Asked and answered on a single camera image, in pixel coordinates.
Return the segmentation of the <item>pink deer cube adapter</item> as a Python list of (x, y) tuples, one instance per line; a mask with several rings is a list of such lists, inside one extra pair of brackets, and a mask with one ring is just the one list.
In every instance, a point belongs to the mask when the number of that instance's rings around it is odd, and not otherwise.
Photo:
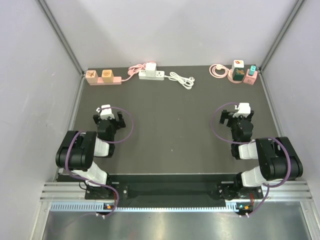
[(87, 70), (85, 73), (85, 79), (90, 85), (98, 83), (99, 76), (96, 70)]

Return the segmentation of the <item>orange cube adapter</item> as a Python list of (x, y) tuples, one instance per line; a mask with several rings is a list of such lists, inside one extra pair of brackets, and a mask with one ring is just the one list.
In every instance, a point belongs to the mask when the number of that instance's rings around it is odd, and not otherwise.
[(111, 69), (104, 69), (101, 73), (101, 78), (104, 83), (112, 83), (114, 81), (114, 74)]

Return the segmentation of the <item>white power strip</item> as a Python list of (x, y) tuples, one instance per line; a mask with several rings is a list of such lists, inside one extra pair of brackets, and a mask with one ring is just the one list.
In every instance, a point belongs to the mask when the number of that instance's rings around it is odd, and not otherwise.
[(157, 70), (155, 76), (147, 76), (145, 70), (140, 70), (138, 73), (138, 77), (140, 80), (156, 80), (163, 81), (165, 79), (165, 72)]

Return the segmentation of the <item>white cube adapter plug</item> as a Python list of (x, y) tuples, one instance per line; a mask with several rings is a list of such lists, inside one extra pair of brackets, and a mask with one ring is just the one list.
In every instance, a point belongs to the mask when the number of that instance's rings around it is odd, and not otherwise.
[(157, 73), (157, 64), (155, 62), (147, 62), (145, 65), (145, 76), (154, 78)]

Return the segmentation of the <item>pink power strip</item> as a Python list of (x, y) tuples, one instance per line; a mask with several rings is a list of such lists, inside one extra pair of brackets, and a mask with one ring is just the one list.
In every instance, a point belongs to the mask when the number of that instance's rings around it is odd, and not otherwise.
[(121, 85), (122, 78), (120, 76), (115, 76), (112, 82), (104, 82), (102, 77), (98, 77), (97, 82), (88, 82), (90, 86), (107, 86), (107, 85)]

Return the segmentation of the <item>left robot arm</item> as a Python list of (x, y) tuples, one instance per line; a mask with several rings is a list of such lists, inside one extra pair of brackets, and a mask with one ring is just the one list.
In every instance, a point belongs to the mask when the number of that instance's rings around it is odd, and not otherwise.
[(111, 158), (115, 152), (115, 135), (117, 130), (126, 127), (121, 111), (117, 117), (113, 114), (95, 114), (93, 120), (97, 131), (79, 133), (69, 130), (55, 156), (58, 168), (69, 169), (81, 177), (85, 190), (96, 198), (116, 197), (110, 176), (102, 170), (94, 158)]

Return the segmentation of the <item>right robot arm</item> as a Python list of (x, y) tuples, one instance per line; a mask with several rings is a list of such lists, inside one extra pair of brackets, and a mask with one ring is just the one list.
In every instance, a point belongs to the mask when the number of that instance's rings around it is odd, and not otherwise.
[(238, 111), (222, 110), (219, 123), (227, 121), (232, 143), (231, 155), (236, 160), (258, 160), (258, 166), (238, 173), (233, 184), (221, 184), (220, 196), (226, 200), (248, 197), (258, 188), (274, 180), (294, 180), (303, 174), (303, 165), (288, 137), (252, 140), (254, 111), (241, 115)]

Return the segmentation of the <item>pink cube socket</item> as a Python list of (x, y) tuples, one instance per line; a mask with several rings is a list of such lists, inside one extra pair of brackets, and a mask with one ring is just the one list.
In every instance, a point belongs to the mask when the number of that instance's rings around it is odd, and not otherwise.
[(253, 75), (250, 75), (250, 69), (247, 70), (246, 75), (243, 78), (243, 83), (253, 85), (257, 80), (258, 72), (255, 71)]

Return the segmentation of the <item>pink round socket base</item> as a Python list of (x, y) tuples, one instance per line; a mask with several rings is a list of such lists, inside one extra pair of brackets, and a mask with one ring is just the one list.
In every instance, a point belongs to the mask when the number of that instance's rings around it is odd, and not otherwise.
[(243, 82), (243, 80), (234, 80), (234, 79), (233, 79), (233, 70), (232, 70), (232, 69), (230, 69), (230, 70), (228, 71), (227, 78), (228, 78), (228, 80), (229, 80), (231, 83), (233, 83), (233, 84), (240, 84), (240, 83)]

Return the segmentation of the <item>teal charger plug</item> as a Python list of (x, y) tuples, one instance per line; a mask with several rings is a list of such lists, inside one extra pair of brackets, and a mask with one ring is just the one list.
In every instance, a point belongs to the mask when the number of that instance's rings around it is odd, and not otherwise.
[(256, 70), (257, 70), (257, 66), (251, 65), (250, 68), (248, 69), (248, 75), (253, 76), (255, 74)]

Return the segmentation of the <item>green cube adapter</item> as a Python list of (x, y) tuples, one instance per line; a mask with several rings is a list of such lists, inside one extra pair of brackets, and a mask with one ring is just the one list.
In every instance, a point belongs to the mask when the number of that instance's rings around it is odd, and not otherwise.
[(245, 69), (235, 69), (235, 71), (232, 73), (233, 79), (235, 81), (241, 81), (243, 80), (244, 76), (245, 76)]

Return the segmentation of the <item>white cube adapter with picture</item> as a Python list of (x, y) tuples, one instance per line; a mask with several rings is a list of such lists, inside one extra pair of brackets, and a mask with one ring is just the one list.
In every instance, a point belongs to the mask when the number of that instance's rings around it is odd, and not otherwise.
[(240, 59), (236, 59), (232, 62), (232, 67), (231, 67), (231, 70), (232, 72), (235, 71), (235, 69), (243, 69), (244, 68), (244, 61), (243, 60), (240, 60)]

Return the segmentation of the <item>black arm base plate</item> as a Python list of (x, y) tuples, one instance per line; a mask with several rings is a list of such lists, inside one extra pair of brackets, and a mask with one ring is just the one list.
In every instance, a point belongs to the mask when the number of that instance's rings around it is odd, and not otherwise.
[(145, 196), (206, 196), (214, 200), (261, 200), (261, 187), (237, 190), (232, 183), (223, 182), (131, 182), (112, 183), (120, 199), (128, 200)]

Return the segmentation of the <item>aluminium frame rail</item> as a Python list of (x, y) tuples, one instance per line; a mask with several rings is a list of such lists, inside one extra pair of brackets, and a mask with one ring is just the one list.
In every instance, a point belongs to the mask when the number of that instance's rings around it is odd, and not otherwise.
[[(47, 202), (84, 202), (86, 191), (77, 182), (46, 182), (40, 195)], [(269, 202), (310, 202), (313, 200), (306, 181), (287, 181), (271, 188), (266, 198)]]

